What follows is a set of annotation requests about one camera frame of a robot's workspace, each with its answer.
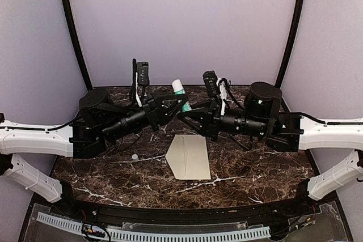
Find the white glue stick cap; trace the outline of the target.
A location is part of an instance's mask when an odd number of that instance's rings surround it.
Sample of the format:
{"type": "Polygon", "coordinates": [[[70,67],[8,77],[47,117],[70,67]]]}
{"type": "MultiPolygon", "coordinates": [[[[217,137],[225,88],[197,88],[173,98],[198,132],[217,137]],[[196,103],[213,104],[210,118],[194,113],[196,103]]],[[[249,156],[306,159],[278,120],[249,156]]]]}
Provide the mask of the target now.
{"type": "Polygon", "coordinates": [[[132,155],[132,161],[133,162],[138,162],[140,159],[139,159],[139,157],[138,157],[138,155],[137,154],[133,154],[132,155]]]}

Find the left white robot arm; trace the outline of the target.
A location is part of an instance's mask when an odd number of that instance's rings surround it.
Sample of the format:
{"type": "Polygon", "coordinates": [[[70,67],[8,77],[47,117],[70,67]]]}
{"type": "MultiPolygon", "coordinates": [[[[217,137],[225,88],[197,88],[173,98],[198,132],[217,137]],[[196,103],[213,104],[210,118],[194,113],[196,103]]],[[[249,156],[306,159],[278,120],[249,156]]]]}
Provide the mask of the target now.
{"type": "Polygon", "coordinates": [[[70,184],[53,179],[28,164],[21,153],[90,159],[107,143],[150,126],[168,124],[187,102],[185,94],[150,94],[141,105],[116,105],[106,88],[95,88],[79,101],[76,118],[63,125],[16,124],[1,117],[1,175],[55,203],[68,217],[80,212],[70,184]]]}

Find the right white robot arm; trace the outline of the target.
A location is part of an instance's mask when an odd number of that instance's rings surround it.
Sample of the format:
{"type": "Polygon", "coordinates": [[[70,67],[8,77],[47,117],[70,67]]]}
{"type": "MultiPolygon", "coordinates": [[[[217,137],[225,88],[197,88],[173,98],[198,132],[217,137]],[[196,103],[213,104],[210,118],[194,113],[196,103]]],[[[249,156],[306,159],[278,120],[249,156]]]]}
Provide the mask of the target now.
{"type": "Polygon", "coordinates": [[[265,82],[250,86],[241,110],[222,109],[216,99],[195,104],[178,115],[180,121],[216,141],[220,132],[246,135],[264,141],[279,152],[314,148],[349,148],[351,153],[320,175],[299,183],[297,198],[289,204],[295,216],[311,207],[311,200],[362,176],[362,119],[319,120],[305,113],[281,113],[282,91],[265,82]]]}

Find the cream envelope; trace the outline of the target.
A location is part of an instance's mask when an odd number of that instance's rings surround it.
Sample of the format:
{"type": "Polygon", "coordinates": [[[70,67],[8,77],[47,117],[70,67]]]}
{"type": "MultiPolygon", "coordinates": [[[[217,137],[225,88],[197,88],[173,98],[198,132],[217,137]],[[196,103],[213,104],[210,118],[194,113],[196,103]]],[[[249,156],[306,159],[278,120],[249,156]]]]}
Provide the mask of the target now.
{"type": "Polygon", "coordinates": [[[177,180],[210,180],[206,139],[200,135],[176,135],[166,160],[177,180]]]}

